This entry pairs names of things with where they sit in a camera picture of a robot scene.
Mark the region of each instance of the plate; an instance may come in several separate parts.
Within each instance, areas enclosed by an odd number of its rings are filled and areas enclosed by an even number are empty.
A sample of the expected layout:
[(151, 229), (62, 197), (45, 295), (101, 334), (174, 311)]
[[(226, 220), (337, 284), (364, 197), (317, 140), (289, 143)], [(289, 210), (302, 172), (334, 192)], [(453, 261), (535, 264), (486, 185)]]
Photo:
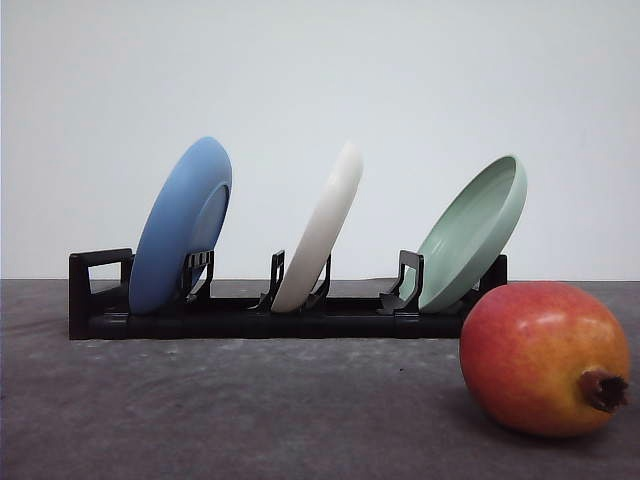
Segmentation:
[[(420, 246), (424, 285), (420, 310), (440, 312), (464, 296), (500, 255), (518, 223), (527, 197), (527, 176), (515, 157), (503, 157), (480, 172), (442, 214)], [(400, 296), (413, 290), (407, 269)]]
[[(178, 161), (147, 218), (131, 270), (132, 313), (151, 313), (177, 298), (186, 255), (214, 248), (230, 195), (227, 152), (201, 138)], [(193, 284), (201, 273), (193, 272)]]
[(350, 142), (342, 148), (278, 289), (271, 311), (301, 307), (338, 238), (362, 177), (362, 156)]

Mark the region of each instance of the gray table surface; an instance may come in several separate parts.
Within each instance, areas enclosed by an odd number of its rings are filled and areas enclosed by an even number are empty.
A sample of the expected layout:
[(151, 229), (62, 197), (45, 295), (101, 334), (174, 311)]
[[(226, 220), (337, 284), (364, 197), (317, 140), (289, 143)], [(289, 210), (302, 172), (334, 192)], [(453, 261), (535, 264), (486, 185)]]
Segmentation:
[(579, 286), (623, 324), (632, 403), (543, 440), (473, 403), (456, 340), (69, 341), (66, 281), (2, 281), (2, 479), (640, 478), (640, 282)]

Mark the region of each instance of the white wall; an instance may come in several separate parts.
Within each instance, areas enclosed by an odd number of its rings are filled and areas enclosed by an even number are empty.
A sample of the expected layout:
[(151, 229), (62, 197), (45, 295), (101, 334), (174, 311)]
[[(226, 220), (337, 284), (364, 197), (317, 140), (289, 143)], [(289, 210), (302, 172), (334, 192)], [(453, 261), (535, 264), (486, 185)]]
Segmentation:
[(640, 279), (638, 1), (13, 0), (2, 14), (5, 278), (135, 248), (174, 163), (213, 135), (234, 167), (220, 277), (265, 277), (271, 252), (293, 252), (351, 138), (365, 174), (336, 277), (394, 275), (397, 250), (515, 153), (530, 186), (511, 277)]

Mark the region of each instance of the dish rack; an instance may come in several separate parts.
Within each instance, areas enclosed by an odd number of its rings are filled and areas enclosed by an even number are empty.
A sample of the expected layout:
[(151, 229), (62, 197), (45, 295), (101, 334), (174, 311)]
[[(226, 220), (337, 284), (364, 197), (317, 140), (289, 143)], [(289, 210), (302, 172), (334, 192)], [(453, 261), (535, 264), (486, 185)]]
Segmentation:
[[(478, 284), (440, 313), (421, 313), (424, 257), (401, 250), (398, 277), (377, 297), (328, 296), (331, 256), (324, 279), (298, 310), (273, 313), (271, 304), (284, 274), (284, 251), (271, 257), (269, 290), (257, 297), (211, 297), (214, 251), (186, 256), (175, 301), (150, 315), (129, 310), (128, 287), (135, 255), (131, 249), (69, 256), (69, 338), (457, 338), (467, 314), (492, 288), (507, 283), (507, 257), (500, 255)], [(92, 293), (89, 268), (120, 263), (120, 284)], [(407, 267), (415, 270), (412, 293), (402, 299)], [(204, 283), (192, 288), (193, 271), (206, 268)]]

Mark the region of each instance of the blue plate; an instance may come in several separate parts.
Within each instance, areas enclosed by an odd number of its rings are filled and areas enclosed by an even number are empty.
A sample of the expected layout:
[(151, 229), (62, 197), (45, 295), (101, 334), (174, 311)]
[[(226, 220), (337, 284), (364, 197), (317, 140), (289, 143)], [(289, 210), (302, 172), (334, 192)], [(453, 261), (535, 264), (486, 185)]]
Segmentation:
[[(185, 257), (213, 249), (230, 195), (227, 152), (213, 138), (201, 138), (174, 167), (144, 226), (131, 270), (131, 313), (151, 313), (177, 298)], [(194, 272), (193, 284), (201, 273)]]

